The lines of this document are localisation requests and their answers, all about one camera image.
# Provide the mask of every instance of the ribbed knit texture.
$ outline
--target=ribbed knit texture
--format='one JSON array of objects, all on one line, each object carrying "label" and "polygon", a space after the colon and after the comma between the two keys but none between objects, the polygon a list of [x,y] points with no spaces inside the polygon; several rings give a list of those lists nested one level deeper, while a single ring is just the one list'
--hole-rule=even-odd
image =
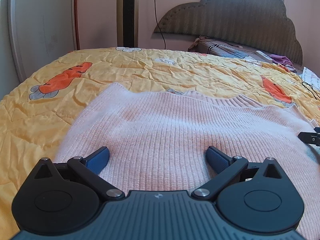
[{"label": "ribbed knit texture", "polygon": [[243,95],[218,99],[195,91],[181,96],[132,93],[113,83],[79,115],[55,162],[107,146],[110,161],[100,176],[128,193],[199,187],[214,176],[205,162],[209,146],[251,162],[272,156],[305,203],[298,231],[319,240],[319,165],[297,137],[301,131],[313,132],[314,125],[295,106],[263,106]]}]

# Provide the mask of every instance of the pink wall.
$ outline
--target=pink wall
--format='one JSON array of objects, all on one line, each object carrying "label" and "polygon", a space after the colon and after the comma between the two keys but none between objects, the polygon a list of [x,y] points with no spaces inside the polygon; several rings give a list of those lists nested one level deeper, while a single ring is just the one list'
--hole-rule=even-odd
[{"label": "pink wall", "polygon": [[[199,0],[157,0],[158,20],[181,3]],[[303,50],[303,63],[320,76],[320,0],[284,0],[287,16],[293,21]],[[78,0],[81,49],[116,46],[116,0]],[[139,47],[164,49],[156,27],[154,0],[139,0]],[[187,50],[192,36],[165,34],[167,49]]]}]

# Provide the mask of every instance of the wrinkled yellow fabric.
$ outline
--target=wrinkled yellow fabric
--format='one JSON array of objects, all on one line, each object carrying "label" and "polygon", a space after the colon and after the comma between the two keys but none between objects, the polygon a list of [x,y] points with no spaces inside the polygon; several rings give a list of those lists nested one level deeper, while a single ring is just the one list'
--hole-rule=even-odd
[{"label": "wrinkled yellow fabric", "polygon": [[[170,59],[173,65],[155,61],[158,58]],[[33,86],[83,62],[92,66],[54,98],[29,99]],[[33,166],[43,156],[54,159],[75,118],[110,83],[119,82],[132,92],[172,88],[221,98],[244,94],[284,107],[263,88],[260,75],[281,86],[306,117],[320,121],[320,103],[299,76],[273,64],[182,51],[110,48],[70,52],[44,66],[0,102],[0,239],[18,232],[11,203]]]}]

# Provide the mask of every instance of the black cable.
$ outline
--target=black cable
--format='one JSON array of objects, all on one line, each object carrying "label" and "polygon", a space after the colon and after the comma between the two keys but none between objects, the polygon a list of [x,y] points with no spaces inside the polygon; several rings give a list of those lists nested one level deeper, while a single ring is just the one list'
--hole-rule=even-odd
[{"label": "black cable", "polygon": [[314,96],[314,98],[315,98],[316,100],[319,100],[318,98],[316,98],[316,96],[314,95],[314,93],[313,93],[309,88],[307,88],[304,84],[310,86],[311,89],[313,90],[313,92],[316,93],[316,95],[318,96],[318,98],[320,98],[320,96],[318,95],[318,93],[313,89],[312,85],[308,84],[307,82],[302,82],[302,86],[304,86],[305,89],[309,90],[309,92],[311,92],[311,94]]},{"label": "black cable", "polygon": [[160,29],[160,26],[159,26],[159,24],[158,24],[158,19],[157,19],[157,10],[156,10],[156,0],[155,0],[155,15],[156,15],[156,22],[157,22],[157,26],[158,26],[158,28],[159,28],[159,30],[160,30],[160,33],[161,33],[162,39],[163,39],[163,41],[164,41],[164,49],[166,49],[167,45],[165,44],[164,36],[163,36],[162,31],[161,31],[161,29]]}]

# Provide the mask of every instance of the cloud-shaped headboard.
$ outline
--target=cloud-shaped headboard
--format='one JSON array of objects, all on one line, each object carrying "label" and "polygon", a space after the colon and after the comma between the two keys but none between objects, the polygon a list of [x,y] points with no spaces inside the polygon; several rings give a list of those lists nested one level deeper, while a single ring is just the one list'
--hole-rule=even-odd
[{"label": "cloud-shaped headboard", "polygon": [[163,33],[235,42],[302,65],[302,49],[282,0],[200,0],[178,5],[160,20]]}]

